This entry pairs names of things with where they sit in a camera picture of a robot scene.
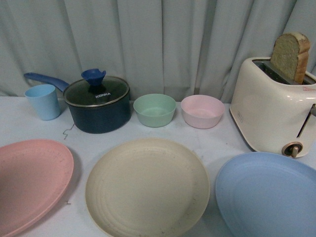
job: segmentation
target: gray curtain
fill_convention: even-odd
[[[0,95],[24,96],[38,84],[27,72],[72,83],[99,68],[127,80],[132,100],[229,103],[242,62],[270,56],[284,32],[309,38],[316,74],[315,12],[315,0],[1,0]]]

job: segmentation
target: dark blue saucepan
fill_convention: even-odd
[[[88,133],[106,133],[120,128],[131,117],[129,85],[116,77],[105,77],[99,69],[84,71],[82,80],[68,84],[36,73],[25,78],[52,84],[63,92],[75,125]]]

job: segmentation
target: toaster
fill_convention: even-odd
[[[286,78],[270,57],[248,58],[237,78],[230,113],[255,151],[298,158],[316,139],[316,77]]]

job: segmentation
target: glass lid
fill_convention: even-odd
[[[129,92],[129,85],[120,78],[105,76],[99,85],[85,79],[69,85],[64,91],[67,104],[77,107],[99,107],[114,103]]]

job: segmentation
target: table surface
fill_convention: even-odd
[[[90,218],[84,192],[88,176],[96,162],[110,149],[139,138],[158,137],[183,144],[194,151],[209,172],[211,195],[201,219],[184,237],[232,237],[222,219],[215,200],[215,180],[220,168],[236,155],[252,152],[225,104],[220,122],[210,129],[187,125],[181,115],[180,103],[170,124],[160,128],[142,125],[132,110],[130,121],[123,127],[104,134],[82,132],[76,126],[69,108],[60,100],[62,114],[51,121],[40,120],[24,97],[0,97],[0,146],[29,139],[52,139],[66,145],[75,162],[73,177],[59,202],[38,222],[18,234],[19,237],[106,236]],[[316,169],[316,144],[297,160]]]

